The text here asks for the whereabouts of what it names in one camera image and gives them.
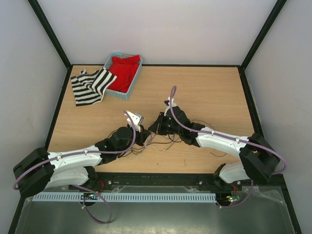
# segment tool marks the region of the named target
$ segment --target light blue basket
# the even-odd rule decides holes
[[[128,57],[132,57],[133,55],[123,54],[123,53],[118,53],[118,52],[111,53],[111,55],[109,56],[108,60],[104,64],[104,67],[107,70],[113,64],[112,57],[114,57],[114,56],[124,59],[124,58],[128,58]],[[138,69],[136,71],[136,75],[133,78],[132,83],[131,83],[127,93],[122,93],[122,92],[118,92],[118,91],[115,91],[115,90],[106,89],[104,95],[108,95],[108,96],[112,96],[112,97],[116,97],[116,98],[120,98],[120,99],[124,99],[124,100],[129,100],[131,92],[132,92],[132,90],[135,87],[135,84],[137,82],[137,78],[139,77],[139,75],[141,73],[141,70],[142,70],[142,58],[140,59],[140,62],[138,63]]]

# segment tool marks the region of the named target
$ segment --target black and white striped shirt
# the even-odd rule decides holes
[[[93,105],[103,100],[106,88],[117,76],[102,67],[93,74],[84,69],[80,75],[71,77],[76,106]]]

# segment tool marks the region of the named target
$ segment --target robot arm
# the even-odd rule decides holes
[[[238,163],[220,165],[214,173],[214,182],[217,186],[223,188],[226,184],[249,178],[256,183],[269,181],[280,159],[265,150],[240,142],[240,140],[244,140],[272,149],[264,137],[259,134],[253,134],[251,137],[234,136],[215,131],[203,124],[190,122],[172,99],[172,110],[180,123],[188,128],[211,134],[189,131],[175,121],[169,101],[170,98],[165,101],[167,109],[159,114],[155,123],[149,127],[149,131],[159,135],[178,134],[189,145],[221,150],[240,159]]]
[[[143,146],[150,132],[141,125],[143,116],[127,112],[131,117],[127,119],[128,125],[120,127],[110,138],[105,138],[95,145],[85,149],[70,152],[50,152],[44,148],[35,149],[13,169],[15,178],[18,179],[25,171],[47,159],[57,158],[26,174],[18,182],[18,190],[23,197],[33,196],[42,190],[54,186],[82,185],[93,188],[98,180],[94,166],[109,163],[122,156],[124,151],[131,146],[133,141],[133,128],[136,130],[135,143]]]

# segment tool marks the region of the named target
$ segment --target wooden table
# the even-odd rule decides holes
[[[84,68],[88,73],[101,66],[74,66],[72,76]],[[159,67],[143,66],[129,100],[105,96],[101,103],[75,106],[71,83],[58,115],[49,146],[50,152],[82,149],[106,138],[113,130],[127,124],[124,110],[144,116],[148,128],[166,109],[164,100],[172,86],[177,86],[176,104],[190,120],[210,123],[225,133],[251,136],[254,132],[238,70],[235,67]],[[167,142],[156,136],[153,142]],[[153,144],[158,150],[169,144]],[[111,163],[96,167],[98,172],[136,173],[213,173],[222,163],[237,162],[232,155],[210,148],[197,148],[175,143],[169,150],[158,152],[147,147],[137,155],[130,154]]]

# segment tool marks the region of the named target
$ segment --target red towel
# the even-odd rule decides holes
[[[117,76],[117,79],[108,89],[126,93],[137,72],[140,56],[136,55],[129,58],[112,57],[112,61],[113,64],[109,68],[109,71]]]

